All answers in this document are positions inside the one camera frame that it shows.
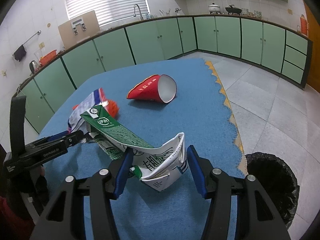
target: black trash bag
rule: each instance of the black trash bag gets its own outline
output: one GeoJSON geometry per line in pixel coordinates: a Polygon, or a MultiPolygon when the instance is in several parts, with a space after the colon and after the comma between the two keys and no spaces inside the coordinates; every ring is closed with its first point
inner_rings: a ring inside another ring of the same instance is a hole
{"type": "Polygon", "coordinates": [[[248,173],[265,188],[283,219],[286,228],[292,224],[297,210],[300,186],[290,167],[273,154],[247,154],[248,173]]]}

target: red paper cup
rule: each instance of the red paper cup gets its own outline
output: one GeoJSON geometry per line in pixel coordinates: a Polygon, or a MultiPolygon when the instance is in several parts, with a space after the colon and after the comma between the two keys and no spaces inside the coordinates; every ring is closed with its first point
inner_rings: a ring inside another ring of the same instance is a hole
{"type": "Polygon", "coordinates": [[[177,84],[168,75],[153,75],[136,85],[127,99],[154,100],[160,103],[171,102],[177,93],[177,84]]]}

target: orange bottle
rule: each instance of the orange bottle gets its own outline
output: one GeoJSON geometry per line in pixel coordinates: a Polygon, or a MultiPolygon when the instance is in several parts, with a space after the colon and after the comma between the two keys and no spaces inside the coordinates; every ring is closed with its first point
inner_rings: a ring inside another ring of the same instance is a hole
{"type": "Polygon", "coordinates": [[[305,19],[303,14],[300,17],[300,22],[301,22],[301,33],[308,36],[308,22],[305,19]]]}

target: faucet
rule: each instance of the faucet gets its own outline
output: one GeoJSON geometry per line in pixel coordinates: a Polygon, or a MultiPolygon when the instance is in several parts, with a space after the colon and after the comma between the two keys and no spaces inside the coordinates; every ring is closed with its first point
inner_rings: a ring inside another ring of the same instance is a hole
{"type": "Polygon", "coordinates": [[[143,17],[142,17],[142,14],[141,14],[141,10],[140,10],[140,7],[139,5],[136,3],[133,8],[134,8],[134,13],[133,13],[133,17],[136,17],[136,6],[138,6],[138,9],[139,9],[139,13],[140,13],[140,20],[143,21],[143,17]]]}

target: silver screw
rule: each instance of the silver screw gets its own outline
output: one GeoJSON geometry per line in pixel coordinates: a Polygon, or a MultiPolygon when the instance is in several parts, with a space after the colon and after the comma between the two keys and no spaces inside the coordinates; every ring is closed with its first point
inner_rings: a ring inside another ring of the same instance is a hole
{"type": "Polygon", "coordinates": [[[221,174],[221,170],[219,169],[219,168],[214,168],[213,170],[212,170],[212,173],[213,174],[216,174],[216,175],[219,175],[219,174],[221,174]]]}
{"type": "Polygon", "coordinates": [[[72,182],[74,180],[73,176],[66,177],[66,182],[72,182]]]}
{"type": "Polygon", "coordinates": [[[253,175],[248,175],[247,178],[248,178],[249,181],[255,181],[256,180],[256,177],[253,176],[253,175]]]}
{"type": "Polygon", "coordinates": [[[109,171],[107,169],[102,169],[99,171],[100,175],[107,175],[109,173],[109,171]]]}

